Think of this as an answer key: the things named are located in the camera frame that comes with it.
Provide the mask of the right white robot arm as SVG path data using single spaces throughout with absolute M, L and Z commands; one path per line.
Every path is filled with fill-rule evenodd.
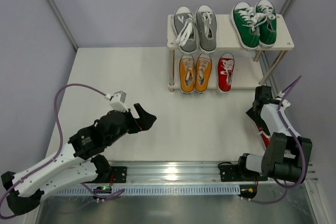
M 270 86 L 258 86 L 252 107 L 246 114 L 252 119 L 265 145 L 263 155 L 243 154 L 238 168 L 245 179 L 267 177 L 301 184 L 309 165 L 312 141 L 302 137 L 291 125 L 285 111 L 290 106 L 283 92 L 272 96 Z

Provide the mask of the orange sneaker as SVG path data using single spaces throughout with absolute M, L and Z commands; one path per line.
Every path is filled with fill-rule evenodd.
M 185 94 L 195 87 L 195 62 L 193 56 L 182 56 L 179 63 L 180 88 Z
M 212 59 L 209 55 L 200 54 L 196 61 L 195 90 L 204 93 L 208 88 L 212 71 Z

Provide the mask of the red sneaker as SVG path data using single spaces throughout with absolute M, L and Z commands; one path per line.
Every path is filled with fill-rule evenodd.
M 220 93 L 227 93 L 231 90 L 234 73 L 234 56 L 226 52 L 217 63 L 217 89 Z
M 267 134 L 267 132 L 258 124 L 256 124 L 256 127 L 258 129 L 258 134 L 261 136 L 262 141 L 263 141 L 263 145 L 265 147 L 265 149 L 268 147 L 269 143 L 270 143 L 270 135 Z

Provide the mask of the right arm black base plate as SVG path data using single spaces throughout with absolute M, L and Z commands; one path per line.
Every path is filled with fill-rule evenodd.
M 264 182 L 268 180 L 267 177 L 262 177 L 257 172 L 246 170 L 234 164 L 219 164 L 218 169 L 221 182 Z

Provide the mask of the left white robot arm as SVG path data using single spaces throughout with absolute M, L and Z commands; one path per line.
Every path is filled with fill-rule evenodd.
M 125 134 L 148 131 L 156 121 L 140 104 L 134 104 L 135 118 L 130 110 L 111 110 L 80 129 L 62 147 L 35 166 L 20 173 L 5 172 L 1 180 L 8 194 L 2 199 L 14 215 L 24 215 L 42 201 L 67 187 L 81 183 L 104 183 L 112 172 L 104 150 Z

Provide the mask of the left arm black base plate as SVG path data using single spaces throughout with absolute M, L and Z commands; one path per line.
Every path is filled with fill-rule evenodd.
M 126 183 L 127 181 L 127 170 L 128 168 L 126 166 L 112 166 L 111 167 L 111 173 L 109 177 L 109 183 L 115 184 L 115 183 Z

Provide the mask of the green sneaker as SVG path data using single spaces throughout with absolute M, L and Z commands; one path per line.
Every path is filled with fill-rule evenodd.
M 237 3 L 231 12 L 231 24 L 240 46 L 245 50 L 255 50 L 259 45 L 258 19 L 255 9 L 246 2 Z
M 259 15 L 259 45 L 264 48 L 272 47 L 277 40 L 277 13 L 269 0 L 260 0 L 255 6 Z

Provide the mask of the grey sneaker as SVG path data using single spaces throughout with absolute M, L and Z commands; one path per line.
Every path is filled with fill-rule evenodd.
M 202 5 L 197 9 L 195 18 L 200 51 L 203 54 L 213 54 L 217 47 L 216 14 L 209 6 Z
M 182 6 L 175 11 L 172 27 L 179 51 L 185 56 L 191 56 L 195 53 L 197 50 L 196 28 L 193 13 L 188 7 Z

